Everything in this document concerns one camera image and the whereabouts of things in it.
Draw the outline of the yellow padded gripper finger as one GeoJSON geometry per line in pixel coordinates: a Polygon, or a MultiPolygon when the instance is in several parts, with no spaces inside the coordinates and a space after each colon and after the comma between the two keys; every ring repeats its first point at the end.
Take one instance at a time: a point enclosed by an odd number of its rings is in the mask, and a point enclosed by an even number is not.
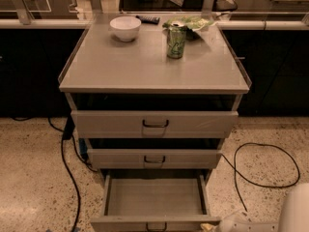
{"type": "Polygon", "coordinates": [[[203,232],[217,232],[217,226],[210,223],[202,223],[201,229],[203,232]]]}

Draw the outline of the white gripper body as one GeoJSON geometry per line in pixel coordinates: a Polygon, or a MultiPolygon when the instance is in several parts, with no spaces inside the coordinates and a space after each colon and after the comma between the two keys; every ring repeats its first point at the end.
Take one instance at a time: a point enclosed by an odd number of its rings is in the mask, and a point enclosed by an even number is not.
{"type": "Polygon", "coordinates": [[[278,232],[278,223],[254,222],[246,212],[234,212],[219,222],[215,232],[278,232]]]}

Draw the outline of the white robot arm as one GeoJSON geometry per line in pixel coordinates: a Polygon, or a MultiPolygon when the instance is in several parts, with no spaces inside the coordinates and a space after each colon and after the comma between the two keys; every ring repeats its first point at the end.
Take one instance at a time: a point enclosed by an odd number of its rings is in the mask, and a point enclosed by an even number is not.
{"type": "Polygon", "coordinates": [[[201,232],[309,232],[309,184],[293,188],[286,196],[277,222],[253,222],[245,212],[233,213],[218,225],[201,224],[201,232]]]}

